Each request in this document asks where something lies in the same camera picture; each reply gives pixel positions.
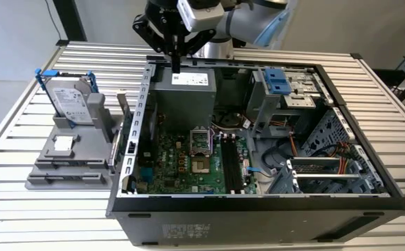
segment white wall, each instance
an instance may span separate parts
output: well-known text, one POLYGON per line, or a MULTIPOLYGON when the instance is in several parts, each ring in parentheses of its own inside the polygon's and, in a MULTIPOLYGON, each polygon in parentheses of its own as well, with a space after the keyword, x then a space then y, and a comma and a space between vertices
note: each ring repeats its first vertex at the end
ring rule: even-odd
POLYGON ((147 0, 77 0, 83 29, 90 42, 146 44, 133 30, 147 0))
POLYGON ((299 0, 283 50, 359 52, 371 67, 405 55, 405 0, 299 0))
MULTIPOLYGON (((51 11, 63 38, 53 1, 51 11)), ((0 80, 30 81, 55 49, 55 31, 43 0, 0 0, 0 80)))

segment blue plastic tab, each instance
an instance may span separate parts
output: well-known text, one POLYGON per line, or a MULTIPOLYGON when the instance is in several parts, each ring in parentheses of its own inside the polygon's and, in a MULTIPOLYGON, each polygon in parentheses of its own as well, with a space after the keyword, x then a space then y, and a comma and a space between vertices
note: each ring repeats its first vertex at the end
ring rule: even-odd
POLYGON ((45 77, 58 77, 61 75, 61 71, 58 70, 46 70, 43 72, 45 77))
POLYGON ((264 69, 264 79, 270 87, 270 93, 283 95, 291 94, 292 87, 282 69, 264 69))
POLYGON ((91 88, 94 93, 99 93, 99 87, 98 87, 98 78, 93 71, 89 71, 86 74, 91 81, 91 88))
POLYGON ((256 167, 247 167, 248 171, 252 171, 252 172, 260 172, 262 169, 256 168, 256 167))

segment motherboard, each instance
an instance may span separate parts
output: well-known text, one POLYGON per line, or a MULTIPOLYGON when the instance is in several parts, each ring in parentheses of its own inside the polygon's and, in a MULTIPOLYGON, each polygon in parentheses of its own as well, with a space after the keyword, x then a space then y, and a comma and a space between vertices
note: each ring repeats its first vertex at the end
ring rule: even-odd
POLYGON ((142 167, 138 192, 226 194, 231 193, 231 176, 235 176, 240 179, 235 181, 242 185, 240 193, 256 193, 254 176, 248 174, 246 166, 251 163, 246 139, 231 137, 230 148, 226 148, 227 143, 227 139, 223 141, 222 135, 214 135, 210 130, 182 134, 161 132, 155 164, 142 167))

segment aluminum extrusion table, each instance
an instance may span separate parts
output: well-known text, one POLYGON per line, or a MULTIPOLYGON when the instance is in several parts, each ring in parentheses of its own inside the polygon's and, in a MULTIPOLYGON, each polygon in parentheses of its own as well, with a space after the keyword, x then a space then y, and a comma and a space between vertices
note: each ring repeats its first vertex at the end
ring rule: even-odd
MULTIPOLYGON (((70 73, 93 70, 106 106, 119 109, 117 92, 137 105, 149 47, 71 42, 59 47, 45 69, 70 73)), ((350 54, 238 49, 235 58, 322 64, 342 93, 362 129, 405 194, 405 107, 368 67, 350 54)), ((105 218, 109 190, 25 188, 39 152, 54 127, 54 108, 35 80, 0 124, 0 250, 127 250, 130 240, 115 220, 105 218)), ((326 249, 405 250, 405 216, 347 243, 294 246, 199 246, 167 249, 326 249)))

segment circuit board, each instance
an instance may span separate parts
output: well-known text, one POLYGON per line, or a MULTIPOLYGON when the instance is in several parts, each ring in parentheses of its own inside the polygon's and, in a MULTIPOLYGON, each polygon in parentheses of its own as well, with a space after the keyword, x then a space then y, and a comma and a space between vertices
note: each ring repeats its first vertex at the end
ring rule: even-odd
MULTIPOLYGON (((195 193, 195 194, 224 194, 227 193, 224 183, 223 158, 220 138, 214 137, 214 152, 206 156, 192 156, 190 133, 159 135, 158 158, 154 166, 153 178, 142 180, 141 192, 149 194, 195 193)), ((244 176, 246 167, 243 161, 248 156, 246 139, 236 141, 238 161, 244 186, 244 193, 256 193, 255 180, 251 175, 244 176)))

